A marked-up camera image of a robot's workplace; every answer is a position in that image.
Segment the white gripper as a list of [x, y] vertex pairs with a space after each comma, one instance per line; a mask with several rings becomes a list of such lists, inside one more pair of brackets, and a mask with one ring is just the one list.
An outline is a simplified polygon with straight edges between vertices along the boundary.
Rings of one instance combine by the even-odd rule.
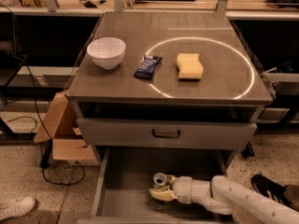
[[186, 204], [206, 204], [212, 200], [209, 181], [197, 180], [188, 176], [167, 175], [166, 177], [172, 189], [169, 186], [150, 189], [149, 194], [152, 198], [164, 202], [172, 202], [177, 199], [179, 203]]

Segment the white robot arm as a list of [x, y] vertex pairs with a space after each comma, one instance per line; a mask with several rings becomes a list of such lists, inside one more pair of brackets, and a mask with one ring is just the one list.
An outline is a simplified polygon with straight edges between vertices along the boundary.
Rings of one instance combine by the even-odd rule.
[[238, 205], [263, 224], [299, 224], [297, 211], [224, 175], [215, 175], [210, 181], [205, 181], [157, 173], [152, 178], [149, 194], [164, 202], [177, 200], [179, 203], [198, 203], [206, 210], [221, 215], [231, 215]]

